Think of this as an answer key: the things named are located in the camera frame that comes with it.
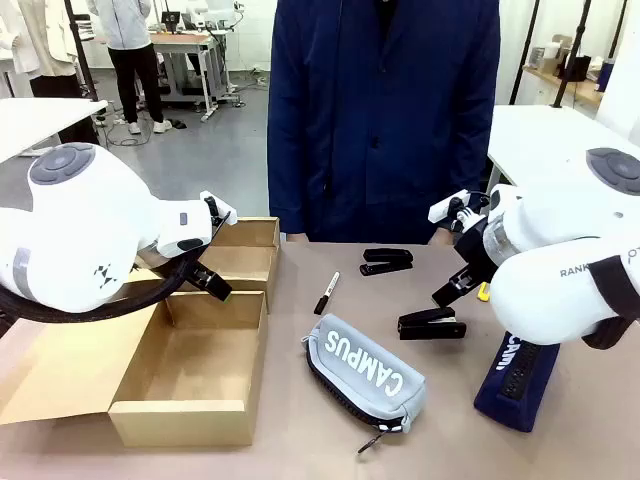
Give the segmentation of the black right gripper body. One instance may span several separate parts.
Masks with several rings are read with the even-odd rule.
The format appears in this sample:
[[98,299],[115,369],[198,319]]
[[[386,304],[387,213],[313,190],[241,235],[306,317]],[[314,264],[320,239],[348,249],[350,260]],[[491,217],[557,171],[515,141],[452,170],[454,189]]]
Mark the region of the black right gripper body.
[[456,280],[491,280],[493,278],[498,267],[489,257],[483,243],[483,234],[487,224],[487,219],[478,221],[454,244],[454,249],[464,260],[466,266],[456,272],[452,278]]

